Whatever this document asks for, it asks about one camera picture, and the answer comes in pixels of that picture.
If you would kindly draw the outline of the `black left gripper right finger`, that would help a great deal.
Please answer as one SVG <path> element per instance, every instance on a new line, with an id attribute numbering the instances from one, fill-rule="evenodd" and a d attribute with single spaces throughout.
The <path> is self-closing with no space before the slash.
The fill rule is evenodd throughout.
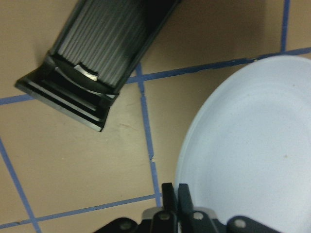
<path id="1" fill-rule="evenodd" d="M 181 218 L 189 217 L 194 211 L 189 186 L 180 183 L 178 187 L 178 214 Z"/>

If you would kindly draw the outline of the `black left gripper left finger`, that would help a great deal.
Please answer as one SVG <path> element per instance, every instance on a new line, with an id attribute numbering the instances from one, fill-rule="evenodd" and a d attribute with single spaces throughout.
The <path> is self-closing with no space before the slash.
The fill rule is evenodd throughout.
<path id="1" fill-rule="evenodd" d="M 161 218 L 170 218 L 171 214 L 177 214 L 177 200 L 172 183 L 163 183 L 162 188 L 162 205 L 163 211 Z"/>

